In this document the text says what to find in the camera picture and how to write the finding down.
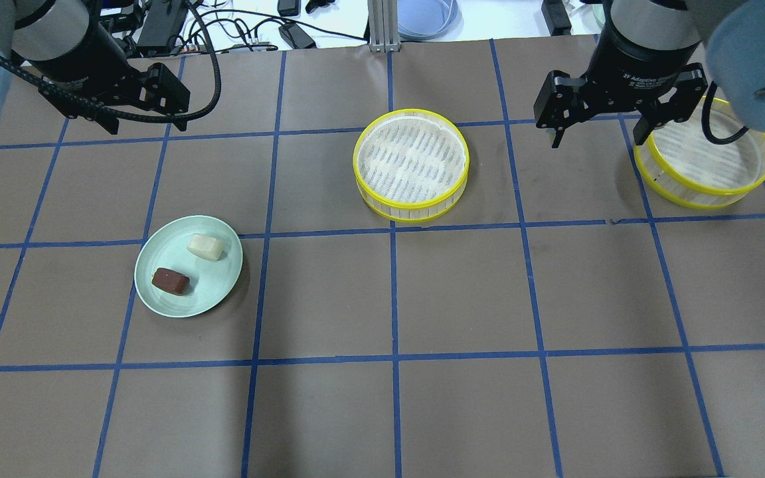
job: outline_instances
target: light green plate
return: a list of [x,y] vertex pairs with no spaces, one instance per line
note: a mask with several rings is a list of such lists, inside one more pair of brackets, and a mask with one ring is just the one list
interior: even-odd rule
[[[218,260],[204,260],[188,252],[194,234],[205,234],[224,243]],[[238,281],[244,252],[232,228],[211,216],[179,218],[155,231],[143,245],[134,264],[134,287],[143,304],[166,317],[191,317],[218,305]],[[152,285],[159,267],[188,276],[185,295],[176,296]]]

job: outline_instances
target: food item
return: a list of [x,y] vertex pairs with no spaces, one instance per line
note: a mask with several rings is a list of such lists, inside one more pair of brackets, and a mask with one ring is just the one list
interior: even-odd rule
[[163,267],[159,267],[155,274],[152,275],[152,285],[173,295],[185,294],[185,289],[188,288],[189,282],[191,282],[191,279],[188,276],[183,276],[175,270]]
[[204,260],[218,260],[222,249],[224,249],[224,243],[216,237],[204,234],[195,234],[188,242],[188,252]]

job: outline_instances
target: metal bracket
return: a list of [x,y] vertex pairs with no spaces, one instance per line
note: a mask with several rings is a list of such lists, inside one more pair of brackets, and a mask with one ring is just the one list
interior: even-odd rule
[[368,0],[368,27],[371,52],[400,51],[397,0]]

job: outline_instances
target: round basket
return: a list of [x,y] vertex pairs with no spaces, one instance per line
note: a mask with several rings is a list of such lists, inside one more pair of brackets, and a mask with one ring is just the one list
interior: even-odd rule
[[389,220],[422,222],[465,191],[470,158],[462,133],[434,112],[391,112],[365,128],[353,150],[359,194]]
[[[716,99],[711,131],[730,136],[740,128],[735,118],[728,102]],[[750,129],[730,145],[713,145],[701,132],[701,105],[688,121],[655,130],[634,153],[650,187],[685,208],[723,208],[765,181],[765,133]]]

